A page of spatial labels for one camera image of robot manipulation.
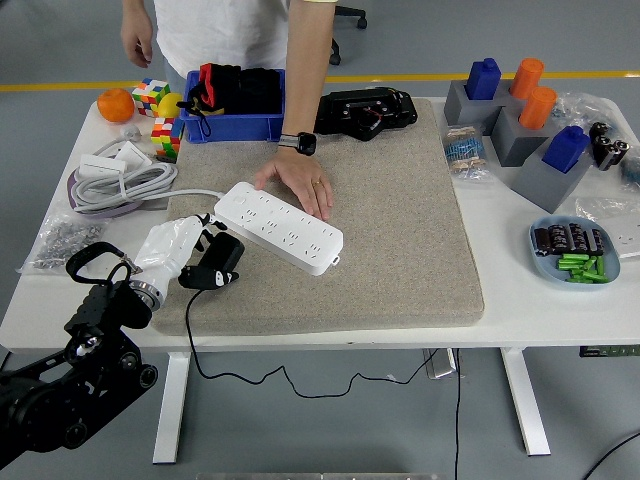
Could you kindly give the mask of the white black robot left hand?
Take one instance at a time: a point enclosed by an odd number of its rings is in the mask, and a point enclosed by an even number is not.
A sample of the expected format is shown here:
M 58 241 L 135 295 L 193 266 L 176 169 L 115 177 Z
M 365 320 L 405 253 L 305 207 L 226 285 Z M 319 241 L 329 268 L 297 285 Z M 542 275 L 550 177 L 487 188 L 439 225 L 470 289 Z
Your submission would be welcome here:
M 134 260 L 138 272 L 130 286 L 156 310 L 174 279 L 193 290 L 216 290 L 237 280 L 243 253 L 243 243 L 209 214 L 166 222 L 150 230 Z

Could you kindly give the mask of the person's right hand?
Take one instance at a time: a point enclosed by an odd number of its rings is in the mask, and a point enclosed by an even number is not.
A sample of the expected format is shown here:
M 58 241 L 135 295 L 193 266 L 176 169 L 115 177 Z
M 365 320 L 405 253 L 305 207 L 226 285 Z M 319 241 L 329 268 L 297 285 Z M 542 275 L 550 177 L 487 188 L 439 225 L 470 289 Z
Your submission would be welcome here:
M 131 63 L 147 68 L 152 61 L 152 26 L 141 21 L 123 22 L 121 41 L 124 52 Z

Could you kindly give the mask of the person's left hand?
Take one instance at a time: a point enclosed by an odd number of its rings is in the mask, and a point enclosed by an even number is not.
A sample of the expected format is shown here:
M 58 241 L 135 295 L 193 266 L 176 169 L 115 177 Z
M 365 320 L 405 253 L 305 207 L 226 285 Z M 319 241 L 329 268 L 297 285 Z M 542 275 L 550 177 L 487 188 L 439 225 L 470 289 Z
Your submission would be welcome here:
M 291 147 L 279 146 L 255 174 L 254 187 L 263 190 L 274 178 L 293 192 L 307 214 L 323 221 L 330 218 L 334 206 L 332 185 L 322 166 L 312 156 L 305 156 Z

